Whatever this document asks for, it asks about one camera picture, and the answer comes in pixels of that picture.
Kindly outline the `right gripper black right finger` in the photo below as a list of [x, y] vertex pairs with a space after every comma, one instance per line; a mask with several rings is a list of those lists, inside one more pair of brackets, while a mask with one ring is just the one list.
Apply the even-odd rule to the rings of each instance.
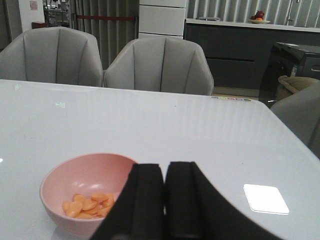
[[195, 162], [171, 162], [165, 190], [170, 240], [278, 239], [223, 197]]

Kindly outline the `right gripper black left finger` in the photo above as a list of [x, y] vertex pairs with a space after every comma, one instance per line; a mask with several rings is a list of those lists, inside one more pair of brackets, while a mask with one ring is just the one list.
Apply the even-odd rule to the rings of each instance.
[[109, 214], [92, 240], [162, 240], [164, 182], [158, 164], [134, 164]]

